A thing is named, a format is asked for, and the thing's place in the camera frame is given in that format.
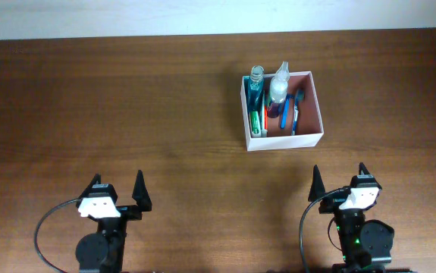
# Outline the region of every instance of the open box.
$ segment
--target open box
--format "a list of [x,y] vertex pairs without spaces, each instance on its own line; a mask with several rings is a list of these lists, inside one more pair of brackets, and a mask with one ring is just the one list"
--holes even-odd
[[[266,74],[263,84],[264,92],[268,92],[270,81],[274,74]],[[296,125],[296,135],[291,136],[293,127],[293,103],[287,109],[287,123],[282,130],[278,123],[281,117],[268,118],[268,136],[252,138],[249,128],[249,115],[246,107],[246,85],[248,77],[241,80],[241,108],[243,109],[243,121],[245,126],[246,149],[248,151],[268,149],[289,149],[301,147],[313,147],[324,135],[321,112],[318,108],[317,95],[315,94],[312,72],[290,73],[287,93],[295,94],[297,89],[304,90],[304,99],[299,103],[299,117]]]

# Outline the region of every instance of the clear plastic bottle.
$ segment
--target clear plastic bottle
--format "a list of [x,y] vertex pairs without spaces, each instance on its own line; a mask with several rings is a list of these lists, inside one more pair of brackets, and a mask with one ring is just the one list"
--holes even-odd
[[265,70],[260,65],[256,65],[251,69],[248,81],[248,111],[258,111],[261,104],[260,99],[263,91],[263,72]]
[[289,79],[288,61],[284,61],[271,79],[270,94],[268,94],[267,100],[267,115],[269,118],[277,118],[283,111],[283,104],[287,98]]

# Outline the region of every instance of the blue toothbrush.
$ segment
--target blue toothbrush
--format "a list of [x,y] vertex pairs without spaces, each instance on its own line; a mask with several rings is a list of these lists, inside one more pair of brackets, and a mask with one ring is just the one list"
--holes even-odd
[[295,136],[296,132],[296,122],[299,119],[299,102],[303,101],[305,93],[302,89],[298,89],[296,91],[295,96],[295,106],[293,107],[293,129],[292,129],[292,136]]
[[288,113],[288,100],[293,99],[293,95],[287,95],[285,98],[284,108],[282,109],[281,114],[281,123],[280,128],[285,129],[285,124],[287,123],[287,113]]

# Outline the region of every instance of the wooden table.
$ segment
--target wooden table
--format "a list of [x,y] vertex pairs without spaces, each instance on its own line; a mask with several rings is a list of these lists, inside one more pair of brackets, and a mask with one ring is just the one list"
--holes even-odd
[[[240,78],[283,60],[313,72],[325,135],[247,152]],[[138,169],[154,206],[128,224],[126,271],[301,271],[312,167],[332,190],[359,162],[383,186],[366,216],[395,228],[391,268],[436,271],[436,29],[0,41],[0,272],[50,272],[41,216],[95,173],[131,204]],[[342,262],[330,219],[307,217],[313,267]],[[76,271],[95,231],[71,206],[39,243]]]

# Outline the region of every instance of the toothpaste tube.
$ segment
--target toothpaste tube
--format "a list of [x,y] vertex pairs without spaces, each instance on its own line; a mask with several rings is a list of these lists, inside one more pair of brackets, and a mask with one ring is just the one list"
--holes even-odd
[[261,137],[260,119],[257,111],[251,111],[249,113],[249,122],[251,126],[251,137]]

